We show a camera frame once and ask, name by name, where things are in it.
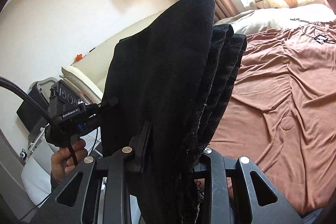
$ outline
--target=finger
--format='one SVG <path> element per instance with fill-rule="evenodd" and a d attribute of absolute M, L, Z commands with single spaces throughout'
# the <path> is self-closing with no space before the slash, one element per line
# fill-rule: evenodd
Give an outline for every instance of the finger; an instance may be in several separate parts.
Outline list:
<path fill-rule="evenodd" d="M 75 142 L 72 147 L 74 151 L 82 150 L 86 145 L 85 140 L 80 139 L 78 142 Z M 69 149 L 61 148 L 56 153 L 51 156 L 51 164 L 61 164 L 64 160 L 68 159 L 71 156 Z"/>
<path fill-rule="evenodd" d="M 82 149 L 82 150 L 80 150 L 80 151 L 77 151 L 75 153 L 78 162 L 80 160 L 84 159 L 87 156 L 87 154 L 88 154 L 88 152 L 87 152 L 87 150 L 85 148 Z M 67 160 L 67 166 L 71 166 L 71 165 L 74 165 L 74 160 L 73 160 L 72 157 Z"/>
<path fill-rule="evenodd" d="M 66 173 L 66 174 L 70 173 L 74 168 L 75 168 L 74 165 L 71 165 L 71 166 L 66 167 L 66 168 L 65 168 L 65 173 Z"/>

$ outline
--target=white pillow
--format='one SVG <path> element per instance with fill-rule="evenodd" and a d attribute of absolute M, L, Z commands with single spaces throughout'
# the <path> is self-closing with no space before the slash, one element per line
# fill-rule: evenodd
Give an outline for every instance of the white pillow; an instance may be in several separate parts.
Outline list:
<path fill-rule="evenodd" d="M 86 95 L 93 103 L 100 103 L 103 98 L 103 92 L 79 69 L 66 66 L 62 67 L 62 73 L 65 78 L 71 81 L 81 92 Z"/>

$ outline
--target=human hand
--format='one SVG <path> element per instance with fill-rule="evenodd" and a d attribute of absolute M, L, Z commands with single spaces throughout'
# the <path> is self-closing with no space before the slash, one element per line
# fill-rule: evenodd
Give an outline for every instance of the human hand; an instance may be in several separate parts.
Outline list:
<path fill-rule="evenodd" d="M 72 145 L 78 162 L 84 159 L 88 152 L 84 148 L 85 140 L 80 139 Z M 67 161 L 67 167 L 64 168 L 64 161 Z M 75 168 L 74 161 L 68 148 L 61 148 L 51 156 L 51 172 L 55 180 L 61 182 L 65 175 Z"/>

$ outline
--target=corduroy texture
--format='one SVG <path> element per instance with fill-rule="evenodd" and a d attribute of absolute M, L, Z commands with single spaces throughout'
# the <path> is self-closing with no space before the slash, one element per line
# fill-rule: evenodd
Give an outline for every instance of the corduroy texture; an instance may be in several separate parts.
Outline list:
<path fill-rule="evenodd" d="M 103 117 L 103 154 L 152 122 L 150 158 L 134 193 L 147 224 L 195 223 L 198 215 L 189 171 L 225 111 L 246 48 L 229 24 L 213 26 L 214 11 L 214 0 L 180 0 L 115 47 L 103 100 L 120 103 Z"/>

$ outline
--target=braided black cable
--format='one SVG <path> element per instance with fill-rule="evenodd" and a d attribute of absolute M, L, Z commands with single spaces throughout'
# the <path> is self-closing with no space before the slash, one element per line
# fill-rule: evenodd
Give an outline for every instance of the braided black cable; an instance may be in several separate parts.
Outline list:
<path fill-rule="evenodd" d="M 17 96 L 19 96 L 22 100 L 31 104 L 33 107 L 35 107 L 38 110 L 38 112 L 40 112 L 40 114 L 43 116 L 43 118 L 52 127 L 54 127 L 54 128 L 57 127 L 56 123 L 51 119 L 51 117 L 48 115 L 48 113 L 33 98 L 31 98 L 27 93 L 25 93 L 22 89 L 20 89 L 13 82 L 9 81 L 6 78 L 0 77 L 0 86 L 2 86 L 3 88 L 5 88 L 7 90 L 10 90 L 11 92 L 13 92 Z"/>

